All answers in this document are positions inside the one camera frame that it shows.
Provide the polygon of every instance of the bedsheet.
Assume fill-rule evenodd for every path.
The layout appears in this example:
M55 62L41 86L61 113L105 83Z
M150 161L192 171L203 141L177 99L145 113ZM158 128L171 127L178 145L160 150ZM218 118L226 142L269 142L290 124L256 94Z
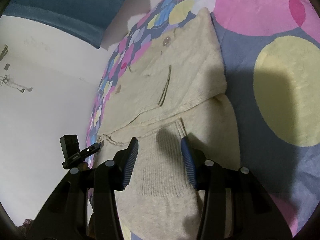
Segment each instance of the bedsheet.
M118 78L153 39L184 26L202 7L211 12L221 44L241 165L257 176L296 234L320 200L320 19L308 0L162 0L111 56L87 145L97 140ZM87 161L92 167L94 156Z

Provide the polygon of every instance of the silver screw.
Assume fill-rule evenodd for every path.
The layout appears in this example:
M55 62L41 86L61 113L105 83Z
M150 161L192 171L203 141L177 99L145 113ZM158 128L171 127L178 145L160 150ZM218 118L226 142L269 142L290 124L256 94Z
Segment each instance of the silver screw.
M115 165L115 162L113 160L108 160L108 161L105 162L105 165L107 167L112 167L113 165Z
M79 172L79 169L76 168L76 167L74 167L74 168L72 168L72 169L70 170L70 173L71 173L71 174L77 174L78 172Z
M246 168L246 167L242 167L242 168L240 169L240 171L241 171L243 174L248 174L248 173L249 173L249 169Z
M206 166L213 166L214 165L214 162L212 161L212 160L206 160L205 162L204 162L204 165L206 165Z

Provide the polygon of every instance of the blue fabric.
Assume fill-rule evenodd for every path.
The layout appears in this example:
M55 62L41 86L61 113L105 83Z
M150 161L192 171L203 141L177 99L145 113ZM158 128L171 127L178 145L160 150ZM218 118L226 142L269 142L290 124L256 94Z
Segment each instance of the blue fabric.
M11 0L4 15L41 22L84 40L97 49L124 0Z

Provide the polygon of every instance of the blue curtain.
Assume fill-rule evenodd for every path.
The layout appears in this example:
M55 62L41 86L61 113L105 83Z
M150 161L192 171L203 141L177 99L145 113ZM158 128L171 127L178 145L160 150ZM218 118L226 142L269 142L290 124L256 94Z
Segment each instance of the blue curtain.
M4 15L41 22L84 40L97 49L124 0L11 0Z

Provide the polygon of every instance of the bed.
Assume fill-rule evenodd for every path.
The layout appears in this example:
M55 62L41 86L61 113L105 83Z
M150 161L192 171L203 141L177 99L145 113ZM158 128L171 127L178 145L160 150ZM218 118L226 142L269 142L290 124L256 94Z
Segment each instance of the bed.
M320 200L320 19L309 0L162 0L113 52L86 144L97 141L119 77L153 39L184 26L202 7L211 12L221 45L241 165L258 177L295 235ZM87 160L90 167L94 161Z

